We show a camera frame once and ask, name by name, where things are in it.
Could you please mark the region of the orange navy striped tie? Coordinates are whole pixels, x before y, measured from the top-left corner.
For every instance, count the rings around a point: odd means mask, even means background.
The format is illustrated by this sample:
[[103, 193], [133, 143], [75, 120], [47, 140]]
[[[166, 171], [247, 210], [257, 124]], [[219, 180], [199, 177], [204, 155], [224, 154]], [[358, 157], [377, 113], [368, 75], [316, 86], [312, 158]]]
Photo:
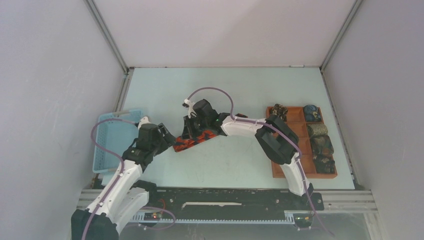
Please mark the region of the orange navy striped tie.
[[[236, 123], [230, 116], [223, 121], [222, 128], [227, 136], [253, 136], [253, 127], [247, 124]], [[200, 143], [210, 140], [219, 135], [213, 134], [211, 131], [204, 131], [200, 136], [194, 139], [182, 139], [181, 135], [176, 138], [175, 144], [172, 146], [176, 153], [192, 148]]]

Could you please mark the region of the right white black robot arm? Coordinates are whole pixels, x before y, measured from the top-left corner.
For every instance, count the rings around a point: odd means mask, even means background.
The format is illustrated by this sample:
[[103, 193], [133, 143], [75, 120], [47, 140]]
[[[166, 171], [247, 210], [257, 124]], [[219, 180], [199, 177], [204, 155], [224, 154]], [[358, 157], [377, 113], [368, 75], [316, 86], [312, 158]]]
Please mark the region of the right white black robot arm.
[[302, 151], [299, 137], [278, 116], [252, 119], [231, 113], [217, 113], [211, 104], [202, 99], [193, 102], [185, 99], [183, 107], [188, 110], [184, 116], [181, 140], [192, 147], [204, 141], [207, 136], [242, 136], [258, 141], [265, 155], [279, 165], [288, 183], [291, 204], [304, 209], [311, 202], [313, 185], [306, 177], [301, 164]]

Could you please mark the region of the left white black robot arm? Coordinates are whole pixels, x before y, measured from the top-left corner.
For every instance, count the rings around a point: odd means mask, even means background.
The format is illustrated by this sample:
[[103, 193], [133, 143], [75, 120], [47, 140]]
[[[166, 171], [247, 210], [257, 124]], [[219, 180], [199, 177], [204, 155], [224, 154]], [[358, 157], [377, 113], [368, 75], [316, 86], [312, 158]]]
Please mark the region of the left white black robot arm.
[[142, 208], [153, 208], [158, 202], [156, 185], [141, 180], [154, 157], [176, 142], [162, 124], [144, 117], [136, 124], [138, 136], [118, 157], [120, 164], [106, 187], [84, 210], [71, 216], [71, 239], [117, 240], [120, 233]]

